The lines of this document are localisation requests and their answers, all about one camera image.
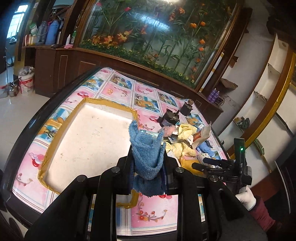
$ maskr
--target blue terry cloth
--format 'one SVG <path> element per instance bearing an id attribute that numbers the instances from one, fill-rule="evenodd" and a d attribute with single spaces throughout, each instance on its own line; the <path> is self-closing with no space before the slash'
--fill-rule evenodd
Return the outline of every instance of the blue terry cloth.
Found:
<path id="1" fill-rule="evenodd" d="M 136 175 L 133 181 L 133 189 L 147 197 L 164 194 L 160 175 L 157 175 L 152 180 L 145 180 L 140 175 Z"/>
<path id="2" fill-rule="evenodd" d="M 214 156 L 215 153 L 211 150 L 211 148 L 205 143 L 201 143 L 197 148 L 197 151 L 201 151 L 202 153 L 208 153 L 209 156 Z"/>
<path id="3" fill-rule="evenodd" d="M 155 138 L 152 135 L 139 132 L 137 121 L 129 126 L 131 146 L 135 160 L 135 172 L 146 180 L 152 180 L 163 165 L 165 143 L 161 145 L 164 132 Z"/>

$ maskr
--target hand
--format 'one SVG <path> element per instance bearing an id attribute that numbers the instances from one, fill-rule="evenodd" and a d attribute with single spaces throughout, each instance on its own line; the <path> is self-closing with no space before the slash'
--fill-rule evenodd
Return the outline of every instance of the hand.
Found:
<path id="1" fill-rule="evenodd" d="M 256 205 L 256 198 L 249 187 L 246 187 L 246 191 L 235 195 L 236 198 L 250 211 Z"/>

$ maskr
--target bucket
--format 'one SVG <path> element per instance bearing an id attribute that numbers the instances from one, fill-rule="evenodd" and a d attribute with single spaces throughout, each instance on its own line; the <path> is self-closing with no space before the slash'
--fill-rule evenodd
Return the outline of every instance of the bucket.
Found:
<path id="1" fill-rule="evenodd" d="M 20 92 L 22 94 L 30 94 L 34 91 L 34 73 L 19 76 L 20 79 Z"/>

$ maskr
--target pink floral tablecloth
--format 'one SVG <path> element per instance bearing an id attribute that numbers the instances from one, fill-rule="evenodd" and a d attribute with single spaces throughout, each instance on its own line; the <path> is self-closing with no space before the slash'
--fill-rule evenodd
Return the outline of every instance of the pink floral tablecloth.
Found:
<path id="1" fill-rule="evenodd" d="M 149 132 L 159 131 L 161 127 L 157 119 L 164 115 L 167 108 L 175 112 L 187 101 L 187 99 L 179 99 L 132 80 L 113 69 L 103 68 L 84 81 L 61 103 L 49 119 L 59 121 L 62 118 L 65 120 L 78 103 L 87 97 L 104 98 L 137 110 L 139 128 Z M 189 117 L 180 114 L 180 122 L 196 125 L 207 124 L 196 106 L 193 107 Z M 12 188 L 13 194 L 19 200 L 39 213 L 42 213 L 57 197 L 57 194 L 46 189 L 37 179 L 38 167 L 58 130 L 46 124 L 43 129 L 29 147 Z M 213 146 L 212 151 L 215 153 L 215 158 L 225 159 L 226 156 L 212 132 L 209 141 Z M 141 196 L 137 207 L 117 210 L 118 234 L 148 235 L 176 230 L 177 206 L 177 196 L 165 198 Z"/>

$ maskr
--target red sleeve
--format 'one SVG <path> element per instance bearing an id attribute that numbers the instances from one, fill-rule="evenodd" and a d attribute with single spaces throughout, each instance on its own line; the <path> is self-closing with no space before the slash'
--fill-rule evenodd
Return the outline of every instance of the red sleeve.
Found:
<path id="1" fill-rule="evenodd" d="M 249 211 L 253 218 L 258 222 L 261 228 L 266 232 L 268 231 L 275 223 L 267 211 L 267 208 L 264 205 L 264 202 L 261 197 L 255 196 L 256 205 Z"/>

